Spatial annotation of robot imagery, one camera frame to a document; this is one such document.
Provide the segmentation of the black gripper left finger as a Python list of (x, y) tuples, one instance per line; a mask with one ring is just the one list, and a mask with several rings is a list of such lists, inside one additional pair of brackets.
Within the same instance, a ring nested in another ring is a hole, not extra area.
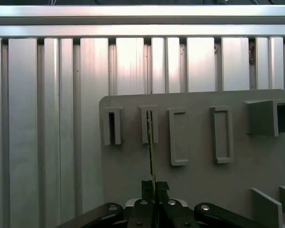
[(105, 203), (76, 216), (58, 228), (153, 228), (155, 227), (155, 195), (152, 181), (142, 181), (142, 197), (130, 199), (126, 206)]

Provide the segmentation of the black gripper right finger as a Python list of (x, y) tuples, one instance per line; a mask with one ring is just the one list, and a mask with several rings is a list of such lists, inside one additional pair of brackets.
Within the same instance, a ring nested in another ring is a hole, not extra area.
[(168, 183), (157, 182), (159, 227), (161, 228), (260, 228), (261, 224), (219, 207), (203, 202), (190, 209), (185, 202), (171, 199)]

